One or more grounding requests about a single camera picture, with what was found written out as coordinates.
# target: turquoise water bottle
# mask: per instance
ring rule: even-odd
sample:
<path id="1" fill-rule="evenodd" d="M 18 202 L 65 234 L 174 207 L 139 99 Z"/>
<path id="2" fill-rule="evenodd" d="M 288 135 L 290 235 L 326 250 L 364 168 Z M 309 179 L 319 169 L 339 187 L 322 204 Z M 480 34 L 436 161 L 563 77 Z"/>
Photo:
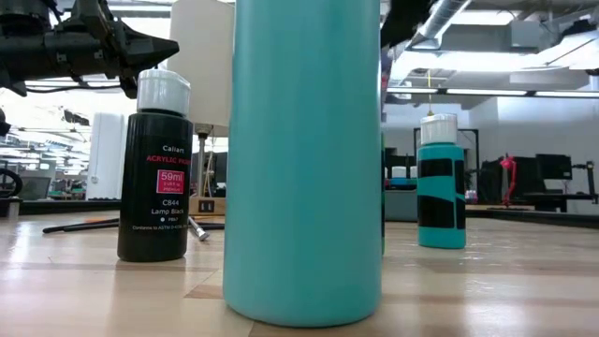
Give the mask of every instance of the turquoise water bottle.
<path id="1" fill-rule="evenodd" d="M 242 315 L 326 327 L 381 300 L 379 16 L 237 2 L 223 291 Z"/>
<path id="2" fill-rule="evenodd" d="M 466 245 L 464 151 L 456 145 L 456 115 L 422 119 L 418 150 L 418 243 L 432 248 Z"/>

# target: pipe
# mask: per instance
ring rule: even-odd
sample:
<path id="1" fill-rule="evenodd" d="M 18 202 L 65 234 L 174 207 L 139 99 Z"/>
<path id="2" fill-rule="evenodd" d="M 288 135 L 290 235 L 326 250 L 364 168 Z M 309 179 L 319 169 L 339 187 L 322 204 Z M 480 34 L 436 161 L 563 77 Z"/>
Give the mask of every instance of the pipe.
<path id="1" fill-rule="evenodd" d="M 451 25 L 451 19 L 461 13 L 472 0 L 441 0 L 424 25 L 407 45 L 408 49 L 439 49 L 439 37 Z"/>

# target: black acrylic paint bottle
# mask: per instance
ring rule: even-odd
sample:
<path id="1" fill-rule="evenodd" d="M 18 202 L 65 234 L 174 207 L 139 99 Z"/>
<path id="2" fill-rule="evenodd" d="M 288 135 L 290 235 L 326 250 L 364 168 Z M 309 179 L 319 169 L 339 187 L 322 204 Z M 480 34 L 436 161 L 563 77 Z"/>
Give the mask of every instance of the black acrylic paint bottle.
<path id="1" fill-rule="evenodd" d="M 118 256 L 131 262 L 183 257 L 194 127 L 190 85 L 166 70 L 139 75 L 138 113 L 129 117 Z"/>

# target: pink label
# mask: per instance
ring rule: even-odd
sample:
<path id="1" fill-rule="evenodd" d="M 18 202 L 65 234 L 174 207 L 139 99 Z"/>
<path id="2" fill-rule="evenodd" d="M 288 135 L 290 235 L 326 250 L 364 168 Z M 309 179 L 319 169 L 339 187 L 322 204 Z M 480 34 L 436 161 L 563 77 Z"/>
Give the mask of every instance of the pink label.
<path id="1" fill-rule="evenodd" d="M 158 170 L 158 183 L 156 193 L 158 194 L 183 194 L 185 190 L 185 173 L 166 169 Z"/>

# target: white bottle cap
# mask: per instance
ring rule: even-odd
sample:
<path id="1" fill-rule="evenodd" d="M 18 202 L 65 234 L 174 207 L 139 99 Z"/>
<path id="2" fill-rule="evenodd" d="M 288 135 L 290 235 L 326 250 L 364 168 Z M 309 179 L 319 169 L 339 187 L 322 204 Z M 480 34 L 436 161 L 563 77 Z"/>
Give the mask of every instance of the white bottle cap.
<path id="1" fill-rule="evenodd" d="M 159 109 L 189 114 L 191 85 L 176 72 L 150 69 L 139 74 L 138 111 Z"/>
<path id="2" fill-rule="evenodd" d="M 454 114 L 439 114 L 425 117 L 421 121 L 422 145 L 458 142 L 458 116 Z"/>

